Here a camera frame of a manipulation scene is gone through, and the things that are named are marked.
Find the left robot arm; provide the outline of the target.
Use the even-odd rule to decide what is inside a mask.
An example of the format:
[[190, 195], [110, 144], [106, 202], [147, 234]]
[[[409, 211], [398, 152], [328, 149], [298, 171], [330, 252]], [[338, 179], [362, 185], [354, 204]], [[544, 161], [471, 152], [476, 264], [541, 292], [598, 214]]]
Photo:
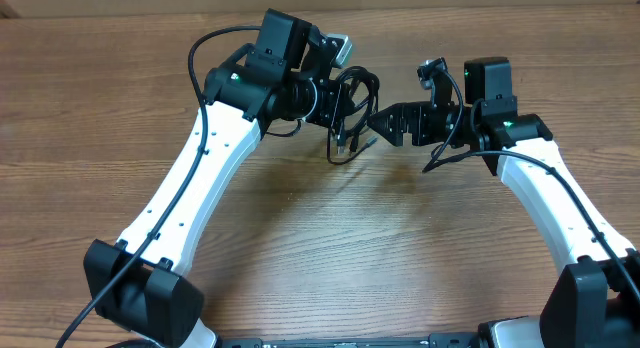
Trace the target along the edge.
[[134, 347], [213, 347], [203, 294], [189, 282], [198, 242], [230, 180], [272, 122], [325, 117], [330, 73], [353, 45], [343, 34], [268, 10], [204, 81], [190, 136], [140, 215], [114, 243], [94, 241], [83, 266], [89, 309], [133, 333]]

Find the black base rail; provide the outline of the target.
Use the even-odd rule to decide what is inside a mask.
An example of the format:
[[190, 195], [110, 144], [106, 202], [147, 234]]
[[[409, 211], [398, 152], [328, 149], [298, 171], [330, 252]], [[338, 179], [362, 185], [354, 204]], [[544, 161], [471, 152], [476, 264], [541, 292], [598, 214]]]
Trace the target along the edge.
[[478, 333], [432, 333], [425, 337], [263, 340], [220, 338], [221, 348], [490, 348]]

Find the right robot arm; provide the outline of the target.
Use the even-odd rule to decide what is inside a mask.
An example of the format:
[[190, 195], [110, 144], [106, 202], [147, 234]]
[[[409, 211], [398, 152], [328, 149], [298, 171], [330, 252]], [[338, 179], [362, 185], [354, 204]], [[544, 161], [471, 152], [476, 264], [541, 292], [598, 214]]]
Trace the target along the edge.
[[537, 315], [479, 325], [475, 333], [432, 334], [430, 347], [636, 347], [639, 251], [598, 211], [536, 114], [520, 114], [505, 57], [464, 64], [457, 85], [444, 59], [417, 69], [427, 101], [396, 103], [369, 119], [394, 146], [435, 147], [430, 172], [471, 157], [524, 207], [553, 258], [558, 278]]

